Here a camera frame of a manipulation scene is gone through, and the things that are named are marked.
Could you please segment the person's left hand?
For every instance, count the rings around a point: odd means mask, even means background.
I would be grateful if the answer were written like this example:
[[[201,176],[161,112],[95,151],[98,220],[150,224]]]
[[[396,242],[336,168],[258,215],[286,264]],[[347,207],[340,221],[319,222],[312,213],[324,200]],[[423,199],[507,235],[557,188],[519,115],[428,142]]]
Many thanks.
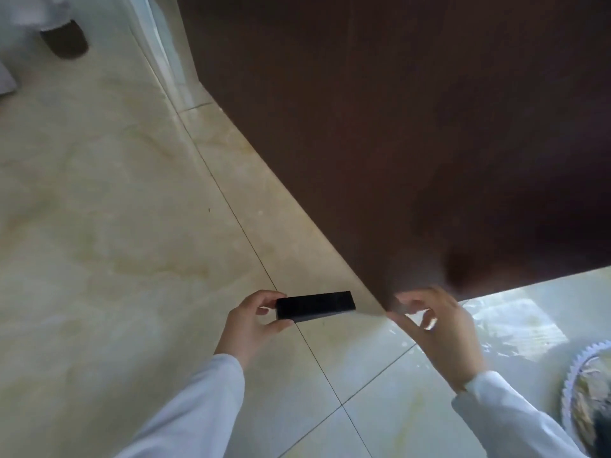
[[[258,306],[276,307],[278,299],[286,297],[278,291],[259,290],[247,296],[228,316],[215,355],[234,357],[245,370],[259,350],[270,339],[258,338],[258,326],[261,323],[256,315]]]

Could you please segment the person's right hand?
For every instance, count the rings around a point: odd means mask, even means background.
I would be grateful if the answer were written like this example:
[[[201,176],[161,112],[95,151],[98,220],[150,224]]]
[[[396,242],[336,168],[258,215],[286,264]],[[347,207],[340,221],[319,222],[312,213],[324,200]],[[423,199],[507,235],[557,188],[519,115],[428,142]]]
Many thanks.
[[[447,291],[433,286],[398,292],[395,299],[402,310],[388,312],[407,315],[425,329],[419,347],[456,394],[487,371],[472,316]]]

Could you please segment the black rectangular remote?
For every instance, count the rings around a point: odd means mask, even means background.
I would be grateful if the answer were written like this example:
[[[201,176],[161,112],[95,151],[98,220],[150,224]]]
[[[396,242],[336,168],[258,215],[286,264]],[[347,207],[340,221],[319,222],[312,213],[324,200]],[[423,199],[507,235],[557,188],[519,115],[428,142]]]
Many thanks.
[[[294,323],[354,312],[355,301],[350,291],[284,297],[276,301],[276,318]]]

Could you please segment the person's right forearm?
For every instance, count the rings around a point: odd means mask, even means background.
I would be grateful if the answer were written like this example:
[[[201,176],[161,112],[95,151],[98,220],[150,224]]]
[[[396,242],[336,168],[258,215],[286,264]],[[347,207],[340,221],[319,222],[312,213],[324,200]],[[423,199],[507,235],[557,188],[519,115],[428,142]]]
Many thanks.
[[[587,458],[565,430],[495,371],[478,374],[452,400],[487,458]]]

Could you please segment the person's left forearm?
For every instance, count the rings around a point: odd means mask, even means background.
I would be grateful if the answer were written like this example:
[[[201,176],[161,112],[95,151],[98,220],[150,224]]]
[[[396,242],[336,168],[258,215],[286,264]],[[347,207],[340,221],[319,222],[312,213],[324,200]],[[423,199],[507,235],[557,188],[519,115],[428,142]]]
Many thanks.
[[[245,391],[232,355],[214,355],[115,458],[224,458]]]

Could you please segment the dark brown wooden table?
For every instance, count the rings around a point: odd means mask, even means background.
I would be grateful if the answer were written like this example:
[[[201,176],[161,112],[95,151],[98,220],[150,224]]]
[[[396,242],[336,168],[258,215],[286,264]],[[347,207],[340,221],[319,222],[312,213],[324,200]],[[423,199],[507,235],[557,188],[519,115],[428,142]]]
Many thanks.
[[[386,309],[611,266],[611,0],[177,0],[197,76]]]

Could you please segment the white frilled round bin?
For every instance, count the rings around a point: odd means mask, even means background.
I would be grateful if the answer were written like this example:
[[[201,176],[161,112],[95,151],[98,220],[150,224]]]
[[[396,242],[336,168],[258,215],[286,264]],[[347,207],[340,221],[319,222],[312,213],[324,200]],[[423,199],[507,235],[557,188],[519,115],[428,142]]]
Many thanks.
[[[572,361],[561,391],[561,424],[589,458],[611,458],[611,340]]]

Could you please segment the dark brown shoe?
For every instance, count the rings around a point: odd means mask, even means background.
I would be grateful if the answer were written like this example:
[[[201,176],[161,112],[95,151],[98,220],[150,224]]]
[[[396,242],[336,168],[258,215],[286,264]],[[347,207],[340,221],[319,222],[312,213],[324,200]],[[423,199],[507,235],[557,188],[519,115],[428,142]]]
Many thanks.
[[[88,53],[89,45],[80,25],[73,19],[60,27],[40,31],[50,51],[62,60],[75,60]]]

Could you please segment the white door frame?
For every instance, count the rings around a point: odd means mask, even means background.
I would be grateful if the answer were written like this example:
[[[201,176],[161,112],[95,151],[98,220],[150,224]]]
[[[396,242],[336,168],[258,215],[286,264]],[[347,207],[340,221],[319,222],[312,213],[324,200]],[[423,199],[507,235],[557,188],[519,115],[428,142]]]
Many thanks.
[[[130,29],[177,112],[208,104],[177,0],[121,0]]]

